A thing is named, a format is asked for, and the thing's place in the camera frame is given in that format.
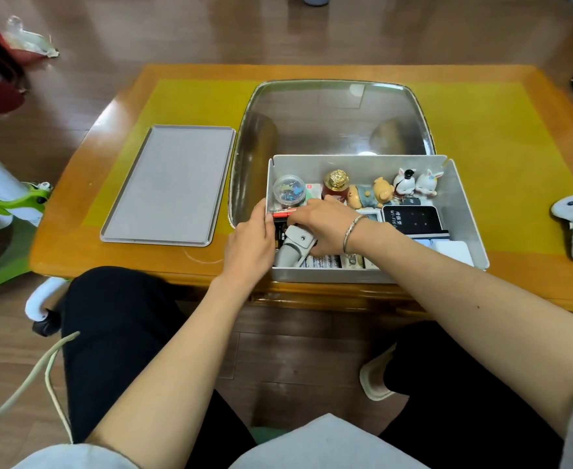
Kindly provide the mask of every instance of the white storage box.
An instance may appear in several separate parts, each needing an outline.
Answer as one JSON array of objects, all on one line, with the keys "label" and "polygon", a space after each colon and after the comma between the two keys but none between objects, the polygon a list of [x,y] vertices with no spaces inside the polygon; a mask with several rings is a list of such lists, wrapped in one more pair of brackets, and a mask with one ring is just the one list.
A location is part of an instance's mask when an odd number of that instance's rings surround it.
[{"label": "white storage box", "polygon": [[[319,183],[329,171],[343,169],[351,184],[371,185],[380,176],[392,183],[399,168],[413,169],[415,178],[428,169],[444,172],[432,205],[439,212],[443,228],[449,230],[450,239],[467,243],[474,266],[486,270],[489,259],[454,161],[447,156],[276,155],[269,160],[267,211],[280,209],[273,196],[273,183],[285,174],[295,174],[306,183]],[[297,283],[394,283],[377,269],[273,267],[272,278]]]}]

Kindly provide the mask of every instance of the wooden floor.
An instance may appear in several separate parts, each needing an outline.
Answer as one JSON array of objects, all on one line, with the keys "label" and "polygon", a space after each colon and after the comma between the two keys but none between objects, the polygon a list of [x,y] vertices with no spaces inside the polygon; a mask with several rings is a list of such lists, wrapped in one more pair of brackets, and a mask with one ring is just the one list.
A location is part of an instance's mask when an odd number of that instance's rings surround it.
[{"label": "wooden floor", "polygon": [[[114,94],[146,62],[534,64],[573,101],[573,3],[563,0],[0,0],[51,34],[61,57],[31,72],[33,91],[0,119],[0,160],[20,179],[55,182]],[[0,251],[6,232],[0,233]],[[22,310],[41,277],[0,286],[0,404],[56,338]],[[249,425],[294,428],[332,412],[379,432],[404,397],[369,402],[357,370],[406,325],[389,315],[247,307],[218,389]],[[63,369],[54,380],[64,397]],[[65,441],[42,382],[0,420],[0,468]]]}]

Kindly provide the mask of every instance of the wooden table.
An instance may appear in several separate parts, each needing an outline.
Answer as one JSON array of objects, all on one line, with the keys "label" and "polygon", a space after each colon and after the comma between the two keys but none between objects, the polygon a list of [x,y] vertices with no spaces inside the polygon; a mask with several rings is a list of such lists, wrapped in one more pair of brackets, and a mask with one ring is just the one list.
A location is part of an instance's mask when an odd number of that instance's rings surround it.
[{"label": "wooden table", "polygon": [[[549,216],[553,202],[573,194],[573,105],[541,71],[521,65],[147,65],[103,111],[67,165],[32,247],[33,271],[76,277],[116,265],[171,283],[208,286],[221,271],[232,230],[228,184],[206,248],[103,243],[100,228],[151,125],[238,130],[254,88],[290,78],[408,85],[437,152],[459,168],[491,260],[488,273],[573,311],[568,239],[563,224]],[[362,310],[389,307],[390,301],[404,312],[415,309],[397,285],[267,278],[253,297],[295,307]]]}]

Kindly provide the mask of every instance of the chair wheel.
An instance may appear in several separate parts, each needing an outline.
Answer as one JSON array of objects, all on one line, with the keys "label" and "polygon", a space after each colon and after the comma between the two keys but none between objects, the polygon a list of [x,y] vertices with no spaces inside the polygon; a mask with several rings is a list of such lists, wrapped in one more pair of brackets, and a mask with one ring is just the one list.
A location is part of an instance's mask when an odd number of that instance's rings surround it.
[{"label": "chair wheel", "polygon": [[48,317],[43,321],[32,323],[32,331],[39,336],[48,337],[56,334],[61,329],[61,314],[58,311],[48,309]]}]

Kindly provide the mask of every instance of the yellow table mat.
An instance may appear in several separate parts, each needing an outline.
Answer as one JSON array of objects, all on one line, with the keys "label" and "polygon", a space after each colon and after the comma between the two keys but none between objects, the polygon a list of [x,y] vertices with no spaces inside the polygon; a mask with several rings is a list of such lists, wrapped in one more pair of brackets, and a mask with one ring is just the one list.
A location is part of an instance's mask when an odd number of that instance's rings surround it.
[{"label": "yellow table mat", "polygon": [[[238,130],[256,86],[257,81],[159,80],[83,224],[102,226],[150,126]],[[487,251],[563,254],[562,228],[549,217],[549,208],[573,194],[573,176],[522,84],[408,86],[422,106],[437,153],[456,162]],[[228,188],[227,183],[220,211],[227,207]],[[216,233],[230,230],[227,214],[220,213]]]}]

